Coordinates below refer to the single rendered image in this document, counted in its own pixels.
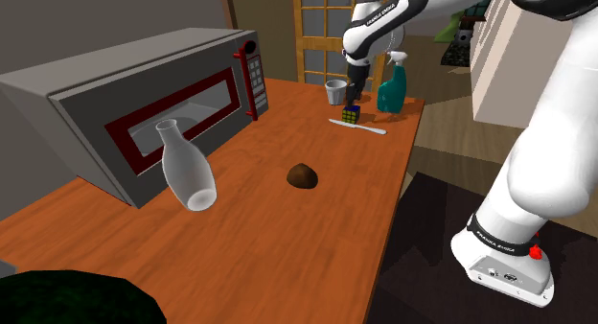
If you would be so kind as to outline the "grey cup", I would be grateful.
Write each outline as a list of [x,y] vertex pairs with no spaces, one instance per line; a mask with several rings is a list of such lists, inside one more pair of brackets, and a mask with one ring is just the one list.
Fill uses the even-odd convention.
[[331,80],[325,83],[327,98],[330,105],[342,105],[346,94],[347,82]]

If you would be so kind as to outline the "teal spray bottle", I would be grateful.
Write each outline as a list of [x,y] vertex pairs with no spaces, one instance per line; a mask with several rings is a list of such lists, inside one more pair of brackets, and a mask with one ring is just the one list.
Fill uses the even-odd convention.
[[406,96],[406,72],[403,66],[407,53],[391,51],[389,62],[393,63],[393,76],[384,82],[378,90],[377,108],[381,112],[398,114],[401,112]]

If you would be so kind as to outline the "white knife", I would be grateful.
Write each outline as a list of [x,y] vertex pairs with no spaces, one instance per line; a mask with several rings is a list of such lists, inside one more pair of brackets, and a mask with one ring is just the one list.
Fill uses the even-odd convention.
[[360,128],[360,129],[368,130],[368,131],[374,132],[379,135],[385,135],[387,133],[387,131],[385,129],[375,128],[375,127],[366,127],[366,126],[362,126],[362,125],[358,125],[358,124],[352,124],[352,123],[347,123],[347,122],[343,122],[343,121],[338,121],[335,119],[329,119],[329,122],[336,124],[336,125],[344,126],[344,127]]

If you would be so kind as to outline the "wooden glazed door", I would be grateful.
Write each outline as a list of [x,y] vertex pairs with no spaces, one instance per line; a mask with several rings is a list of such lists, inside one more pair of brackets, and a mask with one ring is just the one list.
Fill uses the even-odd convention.
[[367,0],[293,0],[299,82],[322,85],[347,78],[342,34],[359,1]]

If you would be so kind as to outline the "brown round lump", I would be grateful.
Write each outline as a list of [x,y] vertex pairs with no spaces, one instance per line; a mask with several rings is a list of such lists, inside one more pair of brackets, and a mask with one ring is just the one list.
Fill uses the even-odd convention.
[[288,171],[287,183],[299,189],[313,189],[318,184],[318,176],[311,167],[299,163]]

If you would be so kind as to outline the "dark shelf with green plant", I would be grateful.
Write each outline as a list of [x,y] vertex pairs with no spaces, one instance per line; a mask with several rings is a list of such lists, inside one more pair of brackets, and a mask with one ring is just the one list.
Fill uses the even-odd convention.
[[448,42],[449,46],[441,57],[445,66],[469,67],[471,40],[476,22],[486,21],[486,11],[492,0],[483,0],[450,17],[449,24],[434,37],[436,43]]

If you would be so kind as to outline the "white cabinet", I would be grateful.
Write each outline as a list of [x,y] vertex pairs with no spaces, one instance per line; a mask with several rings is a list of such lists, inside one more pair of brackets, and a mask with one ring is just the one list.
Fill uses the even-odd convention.
[[571,27],[492,0],[471,41],[473,119],[527,127]]

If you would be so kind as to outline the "clear glass bottle vase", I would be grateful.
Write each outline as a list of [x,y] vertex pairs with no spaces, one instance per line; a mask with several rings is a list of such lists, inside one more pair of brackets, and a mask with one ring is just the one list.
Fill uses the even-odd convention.
[[180,132],[175,119],[156,125],[163,141],[163,174],[172,192],[190,211],[209,209],[217,200],[216,181],[204,154]]

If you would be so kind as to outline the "dark robot stand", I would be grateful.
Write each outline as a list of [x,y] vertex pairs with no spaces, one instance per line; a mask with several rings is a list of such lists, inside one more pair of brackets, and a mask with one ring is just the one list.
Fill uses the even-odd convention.
[[450,250],[483,197],[417,173],[401,197],[366,324],[598,324],[598,239],[540,231],[555,295],[537,308],[470,281]]

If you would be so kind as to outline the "grey microwave with red trim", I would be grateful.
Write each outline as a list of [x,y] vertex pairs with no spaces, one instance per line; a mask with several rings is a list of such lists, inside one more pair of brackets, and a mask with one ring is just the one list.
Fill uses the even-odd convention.
[[187,28],[0,75],[78,177],[141,207],[165,190],[157,125],[211,153],[267,110],[258,35]]

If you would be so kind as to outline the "dark green round object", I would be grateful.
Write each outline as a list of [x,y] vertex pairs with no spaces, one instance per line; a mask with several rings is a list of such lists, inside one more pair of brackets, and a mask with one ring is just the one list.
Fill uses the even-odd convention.
[[0,324],[168,324],[127,279],[63,269],[0,278]]

